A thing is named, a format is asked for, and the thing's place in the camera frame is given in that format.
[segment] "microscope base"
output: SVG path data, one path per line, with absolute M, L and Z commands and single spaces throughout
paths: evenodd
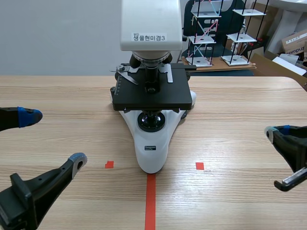
M 196 93 L 191 91 L 191 96 L 194 105 Z M 120 111 L 133 136 L 136 158 L 143 171 L 157 173 L 162 169 L 166 162 L 169 142 L 185 112 L 163 110 L 165 126 L 158 132 L 148 133 L 141 130 L 138 125 L 138 116 L 142 111 L 130 111 L 126 114 Z

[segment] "label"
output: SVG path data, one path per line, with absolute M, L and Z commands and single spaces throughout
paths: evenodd
M 162 33 L 131 33 L 133 42 L 167 42 L 167 34 Z
M 301 39 L 301 38 L 304 38 L 304 37 L 306 37 L 306 36 L 307 36 L 307 33 L 302 34 L 302 35 L 300 35 L 300 36 L 297 36 L 297 37 L 295 37 L 295 38 L 292 38 L 292 39 L 286 41 L 286 44 L 289 44 L 289 43 L 291 43 L 291 42 L 295 42 L 295 41 L 297 41 L 297 40 L 299 40 L 299 39 Z
M 156 151 L 156 146 L 145 146 L 145 151 Z
M 302 53 L 303 51 L 304 51 L 304 47 L 301 47 L 299 49 L 292 50 L 288 52 L 287 54 L 299 54 L 299 53 Z

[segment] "brand label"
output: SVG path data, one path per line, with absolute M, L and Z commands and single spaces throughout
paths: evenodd
M 145 146 L 145 151 L 156 151 L 156 146 Z
M 131 33 L 133 42 L 167 42 L 167 34 L 164 33 Z

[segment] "red tape strip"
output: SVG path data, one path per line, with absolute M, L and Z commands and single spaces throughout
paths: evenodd
M 145 230 L 155 230 L 155 174 L 147 175 Z

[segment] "red tape marker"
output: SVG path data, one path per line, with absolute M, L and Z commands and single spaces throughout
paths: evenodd
M 113 169 L 114 168 L 114 161 L 107 161 L 105 164 L 105 169 Z
M 155 230 L 155 174 L 147 175 L 145 230 Z
M 196 170 L 205 170 L 202 162 L 196 162 Z

